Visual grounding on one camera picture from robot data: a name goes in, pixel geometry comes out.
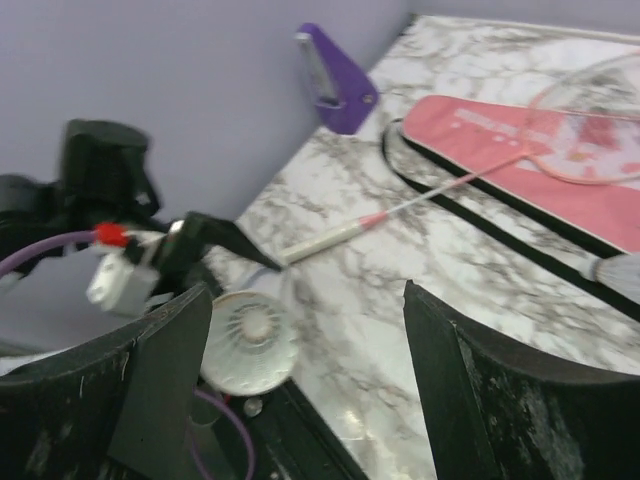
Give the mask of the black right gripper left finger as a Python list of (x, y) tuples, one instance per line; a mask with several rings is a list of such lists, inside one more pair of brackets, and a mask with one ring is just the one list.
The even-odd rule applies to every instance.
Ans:
[(146, 316), (1, 379), (4, 479), (176, 479), (212, 300)]

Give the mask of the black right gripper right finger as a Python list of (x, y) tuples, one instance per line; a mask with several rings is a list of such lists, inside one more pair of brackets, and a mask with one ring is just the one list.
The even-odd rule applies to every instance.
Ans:
[(404, 322), (440, 479), (635, 479), (639, 379), (512, 339), (419, 285)]

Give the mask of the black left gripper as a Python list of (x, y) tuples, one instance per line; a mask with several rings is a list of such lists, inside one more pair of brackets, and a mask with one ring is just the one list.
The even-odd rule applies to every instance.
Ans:
[(219, 246), (274, 271), (283, 269), (233, 221), (189, 212), (166, 232), (129, 237), (124, 258), (132, 272), (125, 292), (134, 295), (135, 314), (142, 315), (199, 282), (209, 285), (210, 270), (204, 264), (207, 246)]

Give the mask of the grey shuttlecock tube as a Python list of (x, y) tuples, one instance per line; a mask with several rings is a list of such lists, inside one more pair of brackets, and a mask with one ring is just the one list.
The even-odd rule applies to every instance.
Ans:
[(289, 378), (298, 355), (295, 318), (281, 301), (251, 291), (213, 301), (200, 368), (211, 387), (241, 397), (270, 392)]

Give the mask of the white plastic shuttlecock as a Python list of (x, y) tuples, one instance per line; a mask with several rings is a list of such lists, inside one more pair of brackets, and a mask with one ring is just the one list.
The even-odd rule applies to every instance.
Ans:
[(266, 303), (230, 306), (223, 338), (247, 355), (261, 355), (281, 343), (283, 312)]

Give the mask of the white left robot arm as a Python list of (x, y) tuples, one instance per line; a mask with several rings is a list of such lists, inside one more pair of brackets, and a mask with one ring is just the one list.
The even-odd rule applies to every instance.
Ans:
[(2, 175), (2, 283), (19, 281), (68, 248), (92, 247), (102, 259), (87, 299), (104, 312), (137, 318), (198, 282), (219, 295), (204, 266), (213, 246), (281, 270), (232, 221), (195, 211), (171, 224), (155, 219), (161, 204), (145, 171), (149, 146), (149, 136), (129, 125), (73, 119), (57, 180)]

